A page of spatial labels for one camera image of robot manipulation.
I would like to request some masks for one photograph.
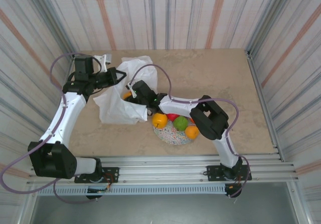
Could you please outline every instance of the marble surface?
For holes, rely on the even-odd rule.
[[[95,51],[92,55],[112,54],[109,66],[118,66],[122,57],[150,56],[154,64],[169,74],[172,95],[199,98],[204,94],[227,98],[240,109],[240,117],[231,131],[236,150],[242,154],[274,152],[248,63],[242,49],[211,50],[135,50]],[[158,91],[168,91],[168,81],[158,71]],[[235,110],[227,103],[219,105],[229,115]],[[69,149],[75,156],[128,155],[203,155],[217,154],[211,141],[203,136],[186,145],[170,145],[160,140],[151,126],[151,118],[136,125],[107,125],[99,119],[99,107],[90,98],[72,132]]]

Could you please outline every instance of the white plastic bag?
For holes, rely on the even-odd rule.
[[[103,94],[94,98],[99,106],[99,118],[104,124],[129,124],[138,121],[147,121],[147,108],[145,105],[126,102],[122,96],[128,92],[126,85],[131,81],[137,70],[152,64],[150,57],[122,58],[117,70],[127,73],[127,76],[117,85],[108,88]],[[143,68],[135,77],[133,83],[144,80],[147,85],[157,93],[157,71],[153,66]]]

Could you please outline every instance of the wall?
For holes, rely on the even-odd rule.
[[[287,0],[255,51],[280,147],[321,223],[321,1]]]
[[[35,0],[0,0],[0,170],[24,154],[47,129],[60,100],[48,76],[62,54]],[[69,61],[61,60],[54,81],[62,85]],[[11,188],[24,189],[31,163],[23,160],[5,174]],[[0,223],[12,223],[23,196],[0,188]]]
[[[77,50],[245,48],[271,0],[45,0]]]

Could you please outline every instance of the purple cable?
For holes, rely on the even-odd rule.
[[[71,200],[65,200],[64,198],[61,198],[57,192],[56,192],[56,183],[59,181],[60,179],[55,179],[54,181],[54,194],[55,196],[61,200],[62,202],[64,203],[67,203],[67,204],[85,204],[85,203],[90,203],[90,202],[93,202],[95,199],[91,199],[91,200],[82,200],[82,201],[71,201]]]
[[[168,95],[169,95],[169,98],[170,98],[173,102],[189,103],[189,104],[191,104],[191,103],[200,103],[200,102],[208,102],[208,101],[222,101],[222,102],[227,102],[227,103],[231,104],[231,105],[235,108],[236,116],[235,116],[234,121],[231,123],[231,125],[229,126],[229,128],[228,128],[227,131],[225,132],[225,138],[226,138],[226,142],[227,142],[227,145],[228,145],[231,153],[232,153],[233,155],[237,156],[237,157],[243,158],[243,159],[245,160],[246,164],[247,164],[247,175],[246,175],[246,178],[245,178],[245,180],[244,180],[243,185],[241,186],[241,188],[240,188],[238,191],[236,191],[234,194],[230,195],[230,197],[233,197],[233,196],[235,196],[236,194],[238,194],[238,193],[243,189],[243,187],[245,186],[245,184],[246,184],[246,182],[248,181],[248,178],[249,178],[249,176],[250,176],[250,163],[249,163],[249,161],[245,158],[245,156],[236,154],[236,153],[233,151],[232,146],[231,146],[231,143],[230,143],[229,138],[228,138],[228,134],[229,134],[230,130],[233,128],[233,126],[235,125],[236,121],[237,121],[238,118],[239,118],[239,109],[238,109],[238,107],[236,106],[236,104],[235,104],[233,101],[228,100],[228,99],[224,99],[224,98],[208,98],[208,99],[202,99],[202,100],[192,101],[192,102],[182,101],[182,100],[176,100],[176,99],[172,98],[172,93],[171,93],[171,91],[172,91],[172,82],[171,82],[171,80],[170,80],[169,75],[165,72],[165,70],[164,70],[162,67],[160,67],[160,66],[158,66],[158,65],[155,65],[155,64],[147,64],[147,65],[144,65],[143,67],[141,67],[139,70],[137,70],[137,72],[134,74],[132,80],[130,81],[129,85],[132,84],[132,82],[134,81],[134,79],[135,79],[136,75],[138,74],[138,72],[141,71],[144,67],[148,67],[148,66],[158,67],[158,68],[166,75],[166,77],[167,77],[167,79],[168,79],[168,81],[169,81],[169,84],[170,84],[170,88],[169,88]]]
[[[50,82],[51,84],[53,84],[61,93],[61,96],[62,96],[62,99],[63,99],[63,103],[64,105],[66,105],[66,97],[64,95],[64,93],[62,92],[60,86],[56,85],[53,81],[52,81],[52,70],[55,66],[55,64],[57,63],[57,61],[60,59],[60,58],[63,58],[63,57],[67,57],[67,56],[71,56],[71,55],[85,55],[83,53],[78,53],[78,52],[71,52],[71,53],[65,53],[63,55],[61,55],[60,57],[56,58],[53,63],[51,64],[51,67],[50,67]],[[13,165],[17,164],[19,161],[23,160],[24,158],[26,158],[27,156],[29,156],[30,154],[32,154],[33,152],[35,152],[36,150],[40,149],[45,143],[47,143],[48,140],[50,140],[50,138],[53,136],[53,134],[56,132],[59,124],[61,123],[64,115],[65,115],[65,112],[66,112],[66,107],[63,107],[62,109],[62,112],[61,112],[61,115],[56,123],[56,125],[54,126],[54,128],[52,129],[52,134],[49,135],[48,137],[46,137],[40,144],[38,144],[35,148],[33,148],[31,151],[25,153],[23,156],[20,156],[19,158],[17,158],[16,160],[14,160],[13,162],[11,162],[10,164],[8,164],[0,173],[0,184],[2,185],[2,187],[7,190],[7,191],[10,191],[12,193],[15,193],[15,194],[31,194],[31,193],[35,193],[37,191],[40,191],[48,186],[50,186],[51,184],[54,184],[55,182],[57,182],[57,179],[49,182],[48,184],[42,186],[42,187],[39,187],[37,189],[34,189],[34,190],[29,190],[29,191],[20,191],[20,190],[14,190],[14,189],[11,189],[10,187],[8,187],[5,182],[4,182],[4,174],[5,172],[10,169]]]

